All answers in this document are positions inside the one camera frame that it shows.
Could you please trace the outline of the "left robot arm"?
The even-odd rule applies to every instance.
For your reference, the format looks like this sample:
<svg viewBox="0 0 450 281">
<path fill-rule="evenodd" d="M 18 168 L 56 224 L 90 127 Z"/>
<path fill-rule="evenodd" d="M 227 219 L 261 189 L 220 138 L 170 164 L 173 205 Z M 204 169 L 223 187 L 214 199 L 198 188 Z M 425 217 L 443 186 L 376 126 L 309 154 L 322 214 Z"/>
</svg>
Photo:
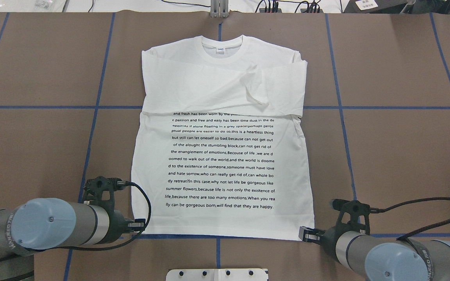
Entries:
<svg viewBox="0 0 450 281">
<path fill-rule="evenodd" d="M 145 219 L 127 219 L 110 206 L 32 199 L 0 209 L 0 281 L 34 280 L 34 255 L 55 248 L 97 251 L 125 233 L 141 233 Z"/>
</svg>

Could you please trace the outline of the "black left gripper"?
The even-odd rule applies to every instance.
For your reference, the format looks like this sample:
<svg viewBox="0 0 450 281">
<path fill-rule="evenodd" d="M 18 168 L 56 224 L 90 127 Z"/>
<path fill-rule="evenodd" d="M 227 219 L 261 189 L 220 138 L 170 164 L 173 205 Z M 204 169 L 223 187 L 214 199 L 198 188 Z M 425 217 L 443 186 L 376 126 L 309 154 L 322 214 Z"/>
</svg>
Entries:
<svg viewBox="0 0 450 281">
<path fill-rule="evenodd" d="M 121 235 L 131 233 L 132 229 L 145 229 L 145 221 L 127 219 L 119 210 L 109 215 L 108 241 L 115 241 Z"/>
</svg>

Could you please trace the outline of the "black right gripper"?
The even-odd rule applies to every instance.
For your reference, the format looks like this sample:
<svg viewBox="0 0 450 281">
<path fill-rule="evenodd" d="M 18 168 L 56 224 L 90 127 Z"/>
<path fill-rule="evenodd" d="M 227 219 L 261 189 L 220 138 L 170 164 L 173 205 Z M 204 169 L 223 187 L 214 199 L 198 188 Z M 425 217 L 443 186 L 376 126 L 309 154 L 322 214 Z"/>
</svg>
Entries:
<svg viewBox="0 0 450 281">
<path fill-rule="evenodd" d="M 336 258 L 336 244 L 343 232 L 336 227 L 326 231 L 318 228 L 299 227 L 299 239 L 303 242 L 318 242 L 325 254 L 331 258 Z"/>
</svg>

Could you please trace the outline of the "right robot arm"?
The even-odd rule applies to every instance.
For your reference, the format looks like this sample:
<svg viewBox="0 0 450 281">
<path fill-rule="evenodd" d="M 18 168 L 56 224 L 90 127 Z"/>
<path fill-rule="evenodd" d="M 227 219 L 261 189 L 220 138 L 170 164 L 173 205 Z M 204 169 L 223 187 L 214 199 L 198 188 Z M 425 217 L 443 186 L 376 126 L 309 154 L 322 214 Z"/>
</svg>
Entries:
<svg viewBox="0 0 450 281">
<path fill-rule="evenodd" d="M 450 241 L 383 242 L 363 231 L 305 226 L 299 237 L 321 245 L 330 257 L 368 281 L 450 281 Z"/>
</svg>

